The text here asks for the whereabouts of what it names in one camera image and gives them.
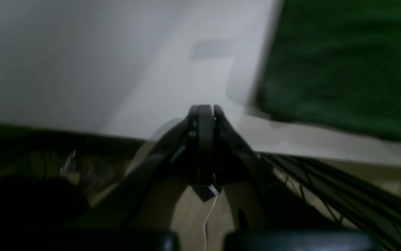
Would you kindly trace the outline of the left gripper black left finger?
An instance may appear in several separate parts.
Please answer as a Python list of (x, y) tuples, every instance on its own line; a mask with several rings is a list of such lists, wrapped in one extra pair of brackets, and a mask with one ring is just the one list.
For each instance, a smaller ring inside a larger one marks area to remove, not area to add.
[(190, 184), (205, 181), (213, 158), (215, 121), (210, 105), (195, 105), (165, 133), (143, 161), (94, 209), (84, 229), (169, 229), (175, 206)]

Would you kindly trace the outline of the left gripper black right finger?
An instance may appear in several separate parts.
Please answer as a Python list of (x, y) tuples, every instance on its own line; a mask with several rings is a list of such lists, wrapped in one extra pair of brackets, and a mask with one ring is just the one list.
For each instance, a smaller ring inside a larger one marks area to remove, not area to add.
[(215, 105), (217, 180), (240, 231), (336, 231), (340, 226), (301, 200), (254, 152)]

